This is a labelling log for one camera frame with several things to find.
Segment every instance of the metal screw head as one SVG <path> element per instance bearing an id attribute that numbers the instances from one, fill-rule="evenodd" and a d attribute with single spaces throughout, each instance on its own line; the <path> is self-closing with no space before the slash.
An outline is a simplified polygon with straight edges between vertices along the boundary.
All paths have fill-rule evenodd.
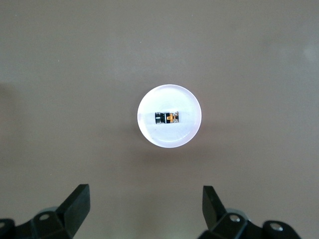
<path id="1" fill-rule="evenodd" d="M 282 232 L 284 230 L 283 227 L 278 223 L 270 223 L 270 226 L 272 229 L 279 231 L 279 232 Z"/>
<path id="2" fill-rule="evenodd" d="M 40 221 L 47 220 L 49 217 L 50 217 L 49 214 L 43 214 L 43 215 L 39 218 L 39 220 L 40 220 Z"/>
<path id="3" fill-rule="evenodd" d="M 239 216 L 237 216 L 237 215 L 235 215 L 235 214 L 230 215 L 229 218 L 230 218 L 230 220 L 232 220 L 232 221 L 235 222 L 235 223 L 240 222 Z"/>

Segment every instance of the small electronic component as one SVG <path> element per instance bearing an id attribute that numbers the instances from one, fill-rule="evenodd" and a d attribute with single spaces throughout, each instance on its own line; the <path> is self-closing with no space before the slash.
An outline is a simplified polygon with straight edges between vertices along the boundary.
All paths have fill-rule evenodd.
<path id="1" fill-rule="evenodd" d="M 155 113 L 156 124 L 160 123 L 178 123 L 178 111 L 176 112 L 156 112 Z"/>

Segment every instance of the screw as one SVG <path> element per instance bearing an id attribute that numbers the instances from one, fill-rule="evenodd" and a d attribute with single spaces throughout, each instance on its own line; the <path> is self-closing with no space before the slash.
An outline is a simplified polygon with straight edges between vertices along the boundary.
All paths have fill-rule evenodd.
<path id="1" fill-rule="evenodd" d="M 43 214 L 43 215 L 39 218 L 39 220 L 40 220 L 40 221 L 44 221 L 44 220 L 47 220 L 49 217 L 50 217 L 49 214 Z"/>
<path id="2" fill-rule="evenodd" d="M 235 214 L 230 215 L 229 218 L 230 218 L 230 220 L 232 220 L 232 221 L 235 222 L 235 223 L 240 222 L 239 216 L 237 216 L 237 215 L 235 215 Z"/>
<path id="3" fill-rule="evenodd" d="M 272 229 L 279 231 L 279 232 L 282 232 L 284 230 L 283 227 L 278 223 L 270 223 L 270 226 Z"/>

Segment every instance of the glowing white light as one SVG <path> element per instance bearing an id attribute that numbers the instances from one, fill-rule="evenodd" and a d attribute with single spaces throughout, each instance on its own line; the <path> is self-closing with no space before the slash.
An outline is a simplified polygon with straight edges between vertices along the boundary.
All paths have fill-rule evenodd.
<path id="1" fill-rule="evenodd" d="M 156 124 L 155 113 L 178 112 L 178 122 Z M 151 143 L 179 147 L 189 142 L 201 123 L 201 109 L 196 97 L 177 85 L 162 85 L 149 91 L 138 109 L 138 124 Z"/>

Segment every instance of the white circular disc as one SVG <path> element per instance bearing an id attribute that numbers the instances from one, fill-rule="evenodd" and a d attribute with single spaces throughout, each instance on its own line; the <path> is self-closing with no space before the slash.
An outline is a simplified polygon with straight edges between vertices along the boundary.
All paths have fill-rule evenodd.
<path id="1" fill-rule="evenodd" d="M 169 113 L 176 112 L 178 120 L 174 117 L 174 121 L 178 122 L 156 122 L 155 113 L 167 113 L 165 116 L 169 116 Z M 179 147 L 189 142 L 196 135 L 200 123 L 201 109 L 196 97 L 177 85 L 162 85 L 152 89 L 144 96 L 138 109 L 138 124 L 142 134 L 151 143 L 164 148 Z"/>

